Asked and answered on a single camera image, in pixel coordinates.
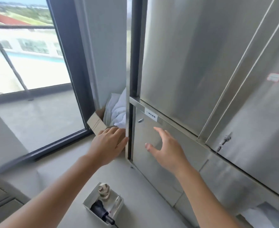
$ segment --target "hand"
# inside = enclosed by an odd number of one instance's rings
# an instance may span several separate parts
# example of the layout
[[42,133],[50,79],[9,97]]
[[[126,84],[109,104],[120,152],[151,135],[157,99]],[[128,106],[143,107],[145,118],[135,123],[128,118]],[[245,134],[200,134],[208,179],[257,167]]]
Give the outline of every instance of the hand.
[[162,138],[163,146],[157,150],[153,145],[146,143],[145,148],[155,157],[158,163],[174,175],[179,171],[179,167],[188,163],[181,145],[176,141],[167,130],[153,127]]
[[99,167],[107,165],[122,152],[129,138],[125,137],[119,144],[117,143],[125,132],[125,129],[112,127],[100,131],[93,139],[88,155],[93,156]]

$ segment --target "red sticker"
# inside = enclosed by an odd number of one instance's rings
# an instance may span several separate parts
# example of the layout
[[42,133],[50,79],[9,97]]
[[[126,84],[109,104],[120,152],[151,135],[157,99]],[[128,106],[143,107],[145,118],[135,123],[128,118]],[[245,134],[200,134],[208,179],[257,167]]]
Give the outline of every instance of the red sticker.
[[279,73],[270,73],[267,77],[267,81],[279,82]]

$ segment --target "person's left hand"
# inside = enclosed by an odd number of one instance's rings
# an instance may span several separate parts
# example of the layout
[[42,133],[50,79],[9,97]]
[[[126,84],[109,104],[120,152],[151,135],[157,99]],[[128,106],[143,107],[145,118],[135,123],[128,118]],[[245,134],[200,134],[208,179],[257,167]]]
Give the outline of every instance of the person's left hand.
[[127,145],[129,140],[128,137],[125,137],[119,144],[117,144],[120,136],[125,132],[125,129],[119,129],[118,127],[112,127],[100,131],[93,139],[87,154],[89,156],[92,155],[100,167],[107,165],[115,159]]

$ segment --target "sticker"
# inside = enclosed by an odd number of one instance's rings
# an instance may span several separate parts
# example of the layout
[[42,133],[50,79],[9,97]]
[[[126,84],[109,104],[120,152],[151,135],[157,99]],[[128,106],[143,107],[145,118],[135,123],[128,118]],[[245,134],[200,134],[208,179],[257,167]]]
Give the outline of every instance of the sticker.
[[151,110],[148,110],[147,108],[145,108],[145,114],[146,114],[149,118],[151,118],[151,119],[153,119],[154,121],[157,122],[158,116],[157,116],[155,113],[153,113]]
[[279,81],[279,73],[270,73],[267,77],[267,81],[278,82]]

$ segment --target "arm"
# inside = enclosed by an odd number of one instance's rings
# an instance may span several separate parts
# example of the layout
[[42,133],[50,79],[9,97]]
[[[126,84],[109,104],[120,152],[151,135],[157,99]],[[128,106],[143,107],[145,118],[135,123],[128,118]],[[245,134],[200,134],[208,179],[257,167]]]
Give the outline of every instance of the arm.
[[179,180],[201,228],[239,228],[205,184],[200,174],[187,161],[180,144],[167,130],[154,129],[160,134],[163,146],[157,150],[146,143],[146,149]]
[[101,131],[93,139],[87,154],[80,157],[54,184],[3,221],[0,228],[57,227],[89,178],[126,146],[127,137],[117,145],[124,132],[117,127]]

